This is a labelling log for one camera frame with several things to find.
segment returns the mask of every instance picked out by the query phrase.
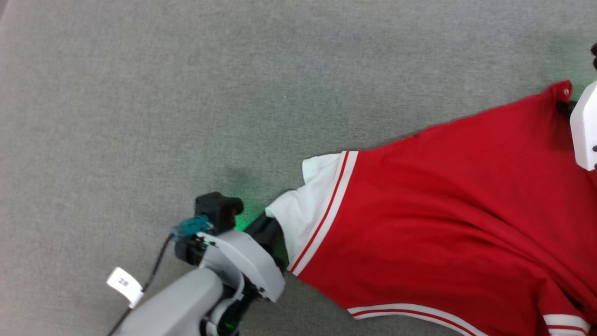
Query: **teal connector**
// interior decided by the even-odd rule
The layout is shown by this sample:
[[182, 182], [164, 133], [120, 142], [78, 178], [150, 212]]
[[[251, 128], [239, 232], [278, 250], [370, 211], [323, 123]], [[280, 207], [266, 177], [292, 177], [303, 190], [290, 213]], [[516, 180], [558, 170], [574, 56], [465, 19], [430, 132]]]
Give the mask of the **teal connector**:
[[193, 236], [197, 234], [197, 232], [210, 231], [212, 228], [213, 226], [210, 224], [209, 218], [202, 215], [182, 221], [179, 225], [172, 228], [172, 234], [177, 239], [182, 239]]

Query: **red stripe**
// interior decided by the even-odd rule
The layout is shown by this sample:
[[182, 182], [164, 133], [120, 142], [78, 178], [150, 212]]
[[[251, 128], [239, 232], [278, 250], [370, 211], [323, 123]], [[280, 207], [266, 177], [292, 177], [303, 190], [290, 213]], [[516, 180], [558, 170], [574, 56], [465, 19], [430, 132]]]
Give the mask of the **red stripe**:
[[548, 329], [565, 329], [565, 330], [577, 330], [577, 331], [581, 331], [583, 334], [587, 335], [587, 332], [579, 327], [579, 326], [573, 326], [573, 325], [548, 325], [547, 326]]
[[342, 168], [340, 169], [340, 176], [338, 176], [338, 182], [336, 182], [336, 187], [334, 188], [334, 192], [332, 193], [332, 198], [330, 200], [330, 203], [328, 204], [328, 209], [325, 211], [324, 217], [321, 219], [321, 222], [319, 222], [319, 225], [317, 226], [317, 230], [315, 230], [315, 233], [311, 236], [311, 239], [309, 239], [307, 246], [305, 247], [305, 249], [303, 249], [303, 252], [300, 254], [300, 256], [298, 256], [298, 259], [294, 263], [294, 266], [292, 266], [292, 268], [290, 269], [291, 273], [294, 273], [294, 270], [297, 268], [297, 265], [300, 263], [301, 259], [303, 259], [305, 253], [307, 253], [307, 250], [309, 250], [309, 248], [311, 247], [311, 244], [315, 240], [315, 237], [317, 237], [319, 230], [323, 226], [325, 219], [328, 217], [328, 214], [330, 213], [330, 209], [332, 208], [332, 204], [334, 203], [334, 197], [336, 197], [336, 192], [338, 191], [338, 187], [340, 186], [340, 181], [342, 180], [342, 175], [344, 175], [344, 168], [346, 167], [346, 162], [348, 160], [348, 153], [350, 153], [350, 152], [346, 152], [346, 155], [344, 156], [344, 162], [342, 162]]
[[352, 316], [360, 316], [360, 315], [364, 315], [364, 314], [369, 314], [369, 313], [409, 313], [409, 314], [414, 314], [414, 315], [420, 315], [420, 316], [426, 316], [426, 317], [431, 317], [440, 321], [443, 321], [445, 323], [448, 323], [450, 325], [455, 326], [456, 328], [464, 331], [465, 333], [469, 334], [470, 336], [476, 336], [472, 331], [466, 329], [465, 327], [452, 322], [444, 317], [441, 316], [437, 316], [437, 315], [433, 315], [433, 314], [429, 314], [429, 313], [423, 313], [421, 311], [414, 311], [414, 310], [409, 310], [409, 309], [384, 309], [384, 310], [366, 310], [366, 311], [361, 311], [359, 313], [354, 313]]

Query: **black wire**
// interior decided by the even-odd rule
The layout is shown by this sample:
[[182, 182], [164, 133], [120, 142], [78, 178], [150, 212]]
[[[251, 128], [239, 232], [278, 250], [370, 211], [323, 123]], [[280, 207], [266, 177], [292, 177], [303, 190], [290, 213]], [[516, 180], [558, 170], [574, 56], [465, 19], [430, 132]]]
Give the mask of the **black wire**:
[[[151, 274], [149, 275], [149, 279], [147, 280], [147, 282], [143, 286], [143, 289], [141, 290], [142, 293], [145, 293], [147, 291], [147, 289], [149, 288], [149, 286], [152, 284], [153, 280], [155, 279], [155, 274], [158, 273], [159, 265], [162, 263], [162, 259], [164, 259], [164, 254], [166, 253], [168, 244], [170, 243], [170, 241], [172, 241], [173, 238], [174, 238], [174, 235], [169, 234], [168, 237], [166, 238], [166, 241], [164, 241], [164, 244], [162, 245], [162, 249], [159, 250], [158, 259], [155, 261], [155, 264], [153, 265], [153, 270], [151, 271]], [[124, 320], [131, 313], [131, 311], [133, 311], [133, 309], [128, 308], [127, 311], [125, 311], [124, 314], [122, 314], [122, 316], [120, 317], [118, 322], [114, 325], [114, 327], [112, 327], [112, 330], [110, 330], [110, 332], [108, 332], [106, 336], [114, 335], [116, 330], [118, 330], [118, 328], [120, 328], [120, 325], [122, 325]]]
[[127, 311], [125, 311], [124, 314], [122, 314], [122, 316], [120, 317], [120, 319], [118, 320], [118, 322], [116, 322], [116, 324], [112, 327], [112, 330], [110, 330], [110, 332], [108, 332], [107, 336], [114, 335], [114, 333], [116, 332], [116, 330], [118, 330], [118, 328], [120, 328], [120, 325], [124, 322], [124, 319], [127, 318], [127, 316], [131, 313], [131, 311], [133, 311], [133, 309], [132, 308], [128, 308]]
[[164, 244], [162, 245], [162, 249], [159, 250], [158, 259], [155, 261], [155, 265], [153, 266], [153, 270], [151, 271], [151, 274], [149, 275], [149, 279], [147, 280], [147, 282], [143, 286], [143, 289], [141, 290], [143, 293], [145, 293], [147, 291], [148, 287], [153, 282], [153, 279], [155, 278], [155, 274], [158, 272], [159, 265], [162, 263], [162, 259], [164, 258], [164, 254], [166, 253], [166, 249], [168, 248], [168, 244], [170, 244], [170, 241], [172, 241], [173, 238], [174, 238], [174, 235], [169, 234], [168, 238], [166, 238], [166, 240], [164, 241]]

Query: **gray carpet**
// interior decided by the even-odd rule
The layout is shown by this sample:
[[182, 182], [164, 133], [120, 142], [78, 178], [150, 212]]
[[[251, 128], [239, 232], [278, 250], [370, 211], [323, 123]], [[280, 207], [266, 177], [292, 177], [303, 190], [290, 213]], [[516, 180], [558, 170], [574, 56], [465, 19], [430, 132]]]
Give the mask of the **gray carpet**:
[[[11, 0], [0, 22], [0, 335], [103, 335], [213, 190], [248, 222], [302, 159], [597, 77], [594, 0]], [[170, 252], [153, 290], [188, 267]], [[354, 321], [291, 278], [253, 335], [453, 335]]]
[[0, 19], [2, 18], [2, 14], [4, 14], [4, 8], [6, 7], [7, 3], [8, 0], [0, 0]]

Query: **red jersey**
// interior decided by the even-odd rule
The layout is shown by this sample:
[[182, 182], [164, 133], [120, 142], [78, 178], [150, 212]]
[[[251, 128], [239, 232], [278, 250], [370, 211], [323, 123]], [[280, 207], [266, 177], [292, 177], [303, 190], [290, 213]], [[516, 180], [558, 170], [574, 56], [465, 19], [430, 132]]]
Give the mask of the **red jersey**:
[[289, 269], [355, 318], [463, 335], [587, 335], [597, 322], [597, 171], [556, 110], [570, 82], [373, 149], [303, 163], [266, 210]]

